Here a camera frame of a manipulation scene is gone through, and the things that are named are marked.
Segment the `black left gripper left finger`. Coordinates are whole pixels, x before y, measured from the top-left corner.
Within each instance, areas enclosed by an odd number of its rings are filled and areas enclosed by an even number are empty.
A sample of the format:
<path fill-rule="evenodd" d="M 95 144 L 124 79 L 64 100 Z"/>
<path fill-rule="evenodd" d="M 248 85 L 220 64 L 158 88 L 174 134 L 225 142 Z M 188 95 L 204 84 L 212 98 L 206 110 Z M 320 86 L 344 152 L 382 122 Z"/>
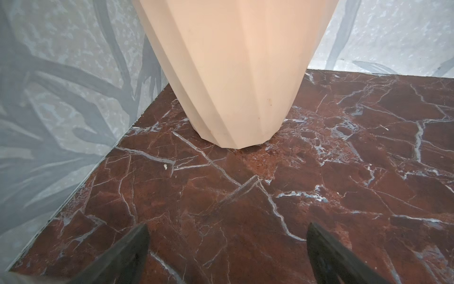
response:
<path fill-rule="evenodd" d="M 144 272 L 149 242 L 147 226 L 145 224 L 136 226 L 69 282 L 138 284 Z"/>

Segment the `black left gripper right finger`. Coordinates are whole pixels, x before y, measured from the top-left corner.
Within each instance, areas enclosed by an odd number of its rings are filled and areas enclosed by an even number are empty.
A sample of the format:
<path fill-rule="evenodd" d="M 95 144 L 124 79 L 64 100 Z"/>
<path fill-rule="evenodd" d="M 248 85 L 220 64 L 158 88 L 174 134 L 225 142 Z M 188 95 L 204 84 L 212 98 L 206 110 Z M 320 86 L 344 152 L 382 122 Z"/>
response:
<path fill-rule="evenodd" d="M 387 284 L 352 251 L 319 224 L 309 224 L 307 253 L 318 284 Z"/>

